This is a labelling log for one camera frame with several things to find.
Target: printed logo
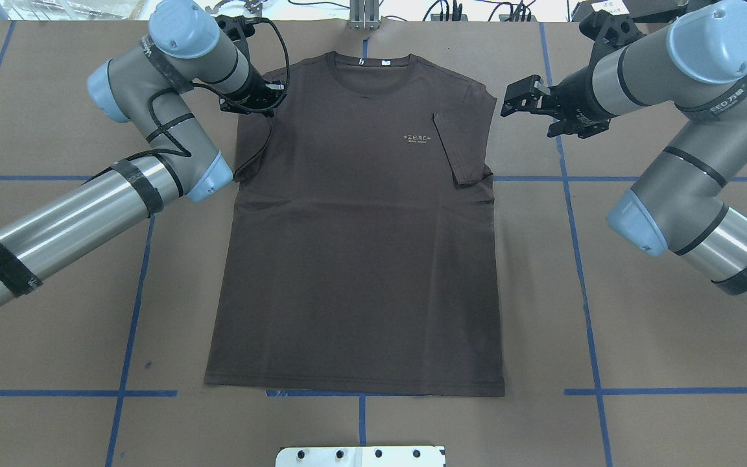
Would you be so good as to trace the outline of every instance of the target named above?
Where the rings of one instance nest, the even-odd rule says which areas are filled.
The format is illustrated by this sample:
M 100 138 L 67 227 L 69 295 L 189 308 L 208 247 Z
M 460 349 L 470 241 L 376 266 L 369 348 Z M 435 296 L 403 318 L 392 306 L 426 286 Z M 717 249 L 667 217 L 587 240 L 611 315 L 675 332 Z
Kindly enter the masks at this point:
M 422 135 L 406 135 L 403 136 L 403 139 L 409 143 L 419 143 L 421 145 L 424 145 L 428 141 L 431 140 L 430 136 L 422 136 Z

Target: sticker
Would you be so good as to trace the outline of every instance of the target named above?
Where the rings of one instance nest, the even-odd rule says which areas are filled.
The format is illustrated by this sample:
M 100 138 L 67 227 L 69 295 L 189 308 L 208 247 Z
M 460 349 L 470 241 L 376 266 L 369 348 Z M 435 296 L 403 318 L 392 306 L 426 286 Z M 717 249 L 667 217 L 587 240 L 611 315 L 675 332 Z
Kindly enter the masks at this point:
M 607 2 L 593 3 L 592 5 L 594 12 L 600 12 L 605 10 L 611 15 L 628 15 L 630 10 L 624 5 L 622 0 L 607 0 Z

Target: cable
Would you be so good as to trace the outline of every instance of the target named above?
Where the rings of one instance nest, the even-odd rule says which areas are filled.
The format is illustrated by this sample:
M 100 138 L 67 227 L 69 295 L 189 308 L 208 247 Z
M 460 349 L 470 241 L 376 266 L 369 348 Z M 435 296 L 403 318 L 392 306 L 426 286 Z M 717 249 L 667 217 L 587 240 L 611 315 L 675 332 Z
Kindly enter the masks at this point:
M 172 136 L 171 133 L 169 133 L 169 130 L 163 127 L 163 124 L 160 123 L 160 119 L 158 119 L 158 116 L 154 113 L 154 100 L 158 97 L 161 97 L 161 95 L 169 94 L 169 92 L 175 92 L 177 94 L 177 91 L 175 91 L 174 88 L 167 88 L 167 89 L 160 89 L 160 91 L 155 92 L 153 95 L 149 95 L 148 101 L 146 101 L 146 107 L 148 108 L 148 116 L 152 118 L 152 121 L 154 121 L 154 124 L 157 125 L 158 130 L 160 130 L 160 133 L 163 136 L 166 136 L 169 141 L 172 142 L 174 147 L 178 148 L 179 151 L 182 151 L 186 157 L 192 157 L 192 153 L 187 150 L 184 145 L 180 144 L 180 141 L 178 141 L 177 138 Z
M 497 9 L 500 8 L 501 6 L 504 6 L 504 5 L 508 5 L 509 6 L 509 16 L 510 17 L 513 14 L 515 14 L 515 5 L 512 5 L 509 2 L 486 2 L 486 0 L 479 0 L 479 1 L 480 2 L 485 2 L 485 3 L 495 3 L 495 8 L 492 9 L 492 14 L 489 15 L 489 19 L 487 19 L 487 21 L 491 21 L 492 18 L 495 17 L 495 12 L 497 11 Z
M 431 6 L 428 6 L 426 14 L 423 15 L 423 21 L 426 20 L 426 18 L 428 17 L 428 13 L 430 13 L 434 9 L 434 6 L 436 6 L 436 4 L 438 3 L 440 4 L 440 21 L 442 21 L 442 15 L 444 14 L 444 12 L 442 12 L 442 4 L 445 3 L 445 6 L 448 7 L 448 0 L 436 0 L 436 2 L 431 4 Z
M 287 0 L 288 3 L 292 5 L 300 5 L 300 6 L 309 6 L 309 5 L 335 5 L 335 6 L 341 6 L 341 8 L 344 8 L 346 10 L 350 9 L 350 6 L 347 5 L 340 5 L 336 2 L 293 2 L 293 0 Z
M 263 109 L 251 109 L 249 107 L 241 106 L 239 102 L 233 101 L 231 98 L 223 95 L 219 90 L 212 88 L 211 86 L 208 86 L 204 83 L 192 83 L 192 86 L 194 88 L 204 88 L 208 91 L 212 91 L 213 93 L 215 93 L 215 95 L 225 100 L 226 103 L 230 104 L 230 106 L 233 106 L 236 109 L 241 110 L 242 112 L 262 113 L 278 107 L 279 104 L 281 104 L 281 101 L 284 101 L 284 98 L 287 96 L 287 90 L 290 89 L 290 54 L 287 52 L 287 44 L 284 42 L 284 38 L 281 37 L 281 33 L 279 32 L 278 27 L 276 27 L 276 24 L 267 18 L 256 19 L 258 23 L 267 23 L 273 28 L 273 30 L 276 32 L 276 36 L 278 36 L 279 42 L 281 42 L 281 48 L 284 50 L 284 69 L 285 74 L 287 75 L 287 81 L 284 83 L 284 89 L 281 90 L 281 94 L 278 95 L 276 101 L 270 104 L 270 106 L 264 107 Z

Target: metal arm tube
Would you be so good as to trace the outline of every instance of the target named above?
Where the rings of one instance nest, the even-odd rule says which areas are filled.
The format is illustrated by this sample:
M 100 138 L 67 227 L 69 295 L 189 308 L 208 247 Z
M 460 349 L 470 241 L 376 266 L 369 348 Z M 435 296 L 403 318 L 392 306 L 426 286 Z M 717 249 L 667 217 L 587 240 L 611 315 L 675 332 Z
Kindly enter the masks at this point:
M 89 92 L 112 119 L 133 121 L 153 148 L 180 154 L 121 160 L 112 171 L 1 228 L 0 305 L 162 210 L 184 190 L 199 201 L 231 183 L 231 169 L 178 92 L 192 89 L 190 80 L 199 77 L 231 97 L 247 97 L 257 86 L 257 71 L 191 0 L 158 5 L 149 35 L 98 68 L 89 77 Z
M 155 157 L 132 163 L 160 192 L 164 204 L 178 198 L 172 175 Z M 122 175 L 109 171 L 0 228 L 0 243 L 45 280 L 147 217 L 136 190 Z M 0 307 L 13 298 L 0 281 Z
M 674 101 L 690 119 L 608 222 L 645 252 L 670 249 L 747 302 L 747 218 L 717 198 L 747 164 L 747 43 L 732 36 L 747 30 L 747 4 L 723 0 L 694 13 L 605 57 L 593 72 L 597 95 L 610 92 L 599 99 L 610 112 Z M 688 50 L 693 38 L 683 30 L 705 34 L 697 47 L 720 42 L 727 56 L 706 51 L 703 60 Z

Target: black cable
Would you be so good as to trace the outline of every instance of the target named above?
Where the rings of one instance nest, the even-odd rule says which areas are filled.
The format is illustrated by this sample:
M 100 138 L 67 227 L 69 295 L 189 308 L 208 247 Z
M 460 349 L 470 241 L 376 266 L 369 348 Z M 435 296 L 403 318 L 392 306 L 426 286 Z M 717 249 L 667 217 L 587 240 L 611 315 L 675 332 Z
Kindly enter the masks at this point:
M 423 21 L 426 20 L 426 18 L 428 17 L 428 13 L 430 13 L 434 9 L 434 6 L 436 6 L 436 4 L 438 3 L 440 4 L 440 20 L 442 20 L 442 4 L 445 3 L 445 5 L 448 6 L 448 0 L 436 0 L 436 2 L 431 4 L 431 6 L 428 6 L 426 14 L 423 15 Z
M 510 17 L 513 14 L 515 14 L 515 5 L 512 5 L 509 2 L 486 2 L 486 3 L 496 3 L 495 4 L 495 8 L 492 10 L 492 14 L 489 15 L 489 19 L 487 19 L 487 21 L 491 21 L 492 18 L 495 17 L 495 12 L 497 11 L 497 9 L 500 8 L 501 6 L 504 6 L 504 5 L 508 5 L 509 6 L 509 16 Z
M 165 127 L 163 127 L 163 124 L 160 123 L 160 119 L 158 119 L 158 116 L 154 113 L 154 100 L 158 97 L 161 97 L 161 95 L 169 94 L 170 92 L 175 92 L 177 94 L 177 91 L 175 91 L 174 88 L 167 88 L 167 89 L 160 89 L 160 91 L 155 92 L 153 95 L 149 95 L 148 101 L 146 101 L 146 107 L 148 107 L 148 116 L 152 118 L 152 121 L 154 121 L 154 124 L 157 125 L 158 130 L 160 130 L 160 133 L 163 136 L 166 136 L 169 138 L 169 141 L 172 142 L 174 147 L 178 148 L 178 150 L 183 151 L 184 154 L 186 154 L 187 157 L 192 157 L 192 153 L 187 150 L 184 145 L 180 144 L 180 141 L 178 141 L 177 138 L 172 136 L 171 133 L 169 133 L 169 130 L 167 130 Z
M 236 109 L 241 110 L 242 112 L 262 113 L 278 107 L 278 104 L 281 104 L 281 101 L 284 101 L 284 98 L 287 96 L 287 90 L 290 89 L 290 54 L 287 52 L 287 44 L 284 42 L 284 38 L 281 37 L 281 33 L 279 32 L 278 27 L 276 27 L 276 24 L 273 23 L 273 21 L 267 18 L 256 18 L 255 20 L 257 20 L 258 23 L 267 23 L 273 28 L 273 30 L 276 32 L 276 36 L 278 36 L 278 41 L 281 42 L 281 48 L 284 50 L 284 69 L 285 74 L 287 74 L 287 81 L 284 83 L 284 89 L 281 90 L 281 94 L 278 95 L 276 101 L 270 104 L 270 106 L 264 107 L 263 109 L 251 109 L 249 107 L 241 106 L 239 102 L 233 101 L 231 98 L 223 95 L 219 90 L 212 88 L 211 86 L 208 86 L 204 83 L 192 83 L 192 86 L 194 88 L 204 88 L 208 91 L 212 91 L 213 93 L 215 93 L 215 95 L 225 100 L 226 103 L 230 104 L 230 106 L 233 106 Z
M 346 10 L 350 9 L 350 6 L 347 5 L 340 5 L 336 2 L 293 2 L 293 0 L 287 0 L 288 3 L 292 5 L 300 5 L 300 6 L 309 6 L 309 5 L 335 5 L 335 6 L 341 6 L 341 8 L 344 8 Z
M 174 154 L 175 156 L 189 157 L 189 156 L 186 156 L 186 153 L 180 152 L 180 151 L 177 151 L 177 150 L 169 150 L 169 149 L 166 149 L 166 148 L 155 148 L 153 150 L 144 150 L 144 151 L 140 151 L 139 153 L 136 153 L 136 154 L 131 154 L 131 156 L 126 157 L 125 159 L 128 160 L 128 162 L 132 162 L 132 160 L 139 159 L 139 158 L 145 157 L 145 156 L 154 156 L 155 154 Z M 94 180 L 94 178 L 101 177 L 102 175 L 105 175 L 105 174 L 107 174 L 110 171 L 112 171 L 112 168 L 107 167 L 107 168 L 103 169 L 102 172 L 99 172 L 98 174 L 95 174 L 91 178 L 88 178 L 88 180 L 84 181 L 82 184 L 86 184 L 89 181 Z

